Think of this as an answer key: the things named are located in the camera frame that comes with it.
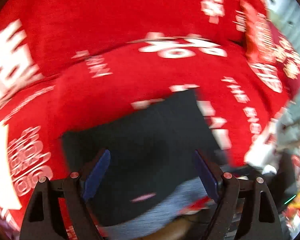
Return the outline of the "black pants grey waistband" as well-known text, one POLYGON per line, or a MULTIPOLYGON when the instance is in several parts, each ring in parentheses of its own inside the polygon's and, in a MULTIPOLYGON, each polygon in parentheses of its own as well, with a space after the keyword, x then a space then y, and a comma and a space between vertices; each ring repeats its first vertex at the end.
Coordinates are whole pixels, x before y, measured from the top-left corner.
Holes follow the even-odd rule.
POLYGON ((84 175, 82 197, 109 239, 150 235, 205 197, 197 151, 227 162, 192 89, 114 122, 65 132, 62 145, 70 169, 84 175))

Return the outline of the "white bed sheet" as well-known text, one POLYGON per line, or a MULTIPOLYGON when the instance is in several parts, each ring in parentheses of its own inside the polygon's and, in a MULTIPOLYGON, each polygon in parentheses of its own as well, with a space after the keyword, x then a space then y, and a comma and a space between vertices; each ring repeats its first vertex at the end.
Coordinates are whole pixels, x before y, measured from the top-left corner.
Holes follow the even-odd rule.
POLYGON ((19 210, 22 205, 15 192, 7 157, 8 125, 0 122, 0 207, 19 210))

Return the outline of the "red printed gift bag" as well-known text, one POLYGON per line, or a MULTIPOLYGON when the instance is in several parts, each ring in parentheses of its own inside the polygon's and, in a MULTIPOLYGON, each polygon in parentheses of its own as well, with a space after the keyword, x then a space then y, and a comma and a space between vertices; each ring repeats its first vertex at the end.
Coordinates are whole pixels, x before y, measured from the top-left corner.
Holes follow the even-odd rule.
POLYGON ((296 97, 300 90, 300 55, 266 16, 241 0, 245 16, 246 57, 256 76, 271 90, 296 97))

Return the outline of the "red quilt white characters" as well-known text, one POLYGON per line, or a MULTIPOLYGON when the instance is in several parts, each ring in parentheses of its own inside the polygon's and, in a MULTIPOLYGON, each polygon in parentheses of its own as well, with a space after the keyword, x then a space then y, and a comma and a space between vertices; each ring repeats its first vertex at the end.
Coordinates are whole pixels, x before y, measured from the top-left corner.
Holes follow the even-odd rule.
MULTIPOLYGON (((38 180, 73 172, 65 132, 114 122, 176 92, 194 90, 226 155, 226 164, 217 164, 223 172, 262 177, 248 158, 261 156, 258 144, 290 98, 249 67, 240 1, 7 0, 0 11, 0 122, 8 125, 7 157, 22 207, 0 211, 19 235, 38 180)), ((244 1, 266 16, 265 0, 244 1)), ((279 181, 266 184, 276 205, 279 181)), ((216 206, 206 195, 135 239, 161 239, 166 230, 200 239, 216 206)))

